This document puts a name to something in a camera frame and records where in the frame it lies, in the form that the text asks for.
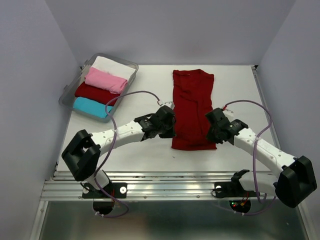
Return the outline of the clear plastic storage bin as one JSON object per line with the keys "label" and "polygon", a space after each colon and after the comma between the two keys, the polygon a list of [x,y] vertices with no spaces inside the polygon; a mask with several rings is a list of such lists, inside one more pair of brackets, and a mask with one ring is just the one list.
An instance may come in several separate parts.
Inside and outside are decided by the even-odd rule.
{"label": "clear plastic storage bin", "polygon": [[107,59],[114,61],[118,64],[125,65],[125,66],[129,67],[131,70],[133,70],[133,73],[130,75],[130,77],[128,79],[128,84],[126,85],[126,87],[124,88],[124,91],[120,94],[120,96],[123,96],[124,94],[126,94],[128,92],[131,84],[134,82],[134,80],[136,78],[137,72],[139,70],[139,66],[136,63],[129,61],[129,60],[118,58],[118,57],[108,55],[105,53],[96,53],[89,60],[86,60],[84,62],[84,66],[83,66],[82,70],[80,71],[80,73],[75,77],[75,79],[69,85],[65,86],[65,88],[63,89],[63,93],[60,96],[58,102],[61,106],[66,107],[69,110],[75,111],[76,113],[78,113],[80,115],[83,115],[85,117],[88,117],[90,119],[93,119],[93,120],[96,120],[96,121],[99,121],[102,123],[107,123],[110,121],[109,116],[98,117],[98,116],[89,114],[85,111],[74,108],[74,102],[77,99],[76,90],[85,81],[85,75],[89,72],[90,67],[94,64],[97,57],[107,58]]}

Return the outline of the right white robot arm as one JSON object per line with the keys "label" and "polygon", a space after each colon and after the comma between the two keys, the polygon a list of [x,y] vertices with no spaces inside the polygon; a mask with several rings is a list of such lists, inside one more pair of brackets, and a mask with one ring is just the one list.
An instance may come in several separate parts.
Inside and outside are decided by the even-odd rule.
{"label": "right white robot arm", "polygon": [[262,193],[277,197],[290,208],[298,206],[317,189],[312,162],[304,155],[295,157],[283,152],[257,134],[239,119],[230,120],[221,108],[205,115],[210,128],[206,138],[216,144],[230,143],[259,161],[270,173],[243,169],[231,180],[216,182],[212,195],[216,198],[236,198]]}

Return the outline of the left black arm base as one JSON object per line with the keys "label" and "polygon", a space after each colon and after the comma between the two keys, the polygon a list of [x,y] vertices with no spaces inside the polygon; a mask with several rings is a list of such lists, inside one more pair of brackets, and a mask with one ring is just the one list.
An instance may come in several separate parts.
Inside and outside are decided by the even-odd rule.
{"label": "left black arm base", "polygon": [[[88,182],[81,182],[83,199],[109,199],[109,197],[100,189],[94,188]],[[125,199],[127,197],[128,184],[125,182],[111,182],[105,186],[104,191],[116,199]]]}

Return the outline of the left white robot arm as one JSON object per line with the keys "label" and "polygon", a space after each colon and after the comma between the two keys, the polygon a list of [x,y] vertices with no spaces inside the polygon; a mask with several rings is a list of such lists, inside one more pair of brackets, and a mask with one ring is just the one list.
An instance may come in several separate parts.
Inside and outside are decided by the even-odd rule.
{"label": "left white robot arm", "polygon": [[112,182],[107,174],[98,167],[101,155],[109,155],[113,149],[142,142],[155,137],[162,139],[175,136],[174,103],[165,102],[155,112],[135,118],[116,129],[88,133],[78,131],[61,157],[77,182],[89,183],[95,193],[106,197],[111,193]]}

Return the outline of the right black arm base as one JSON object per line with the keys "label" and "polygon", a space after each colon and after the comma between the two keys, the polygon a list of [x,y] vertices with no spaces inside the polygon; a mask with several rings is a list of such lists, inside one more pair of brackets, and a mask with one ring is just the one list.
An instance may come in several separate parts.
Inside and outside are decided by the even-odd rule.
{"label": "right black arm base", "polygon": [[214,188],[211,190],[211,195],[218,199],[252,197],[254,192],[245,190],[240,183],[243,175],[249,172],[249,170],[243,169],[234,173],[229,181],[215,182]]}

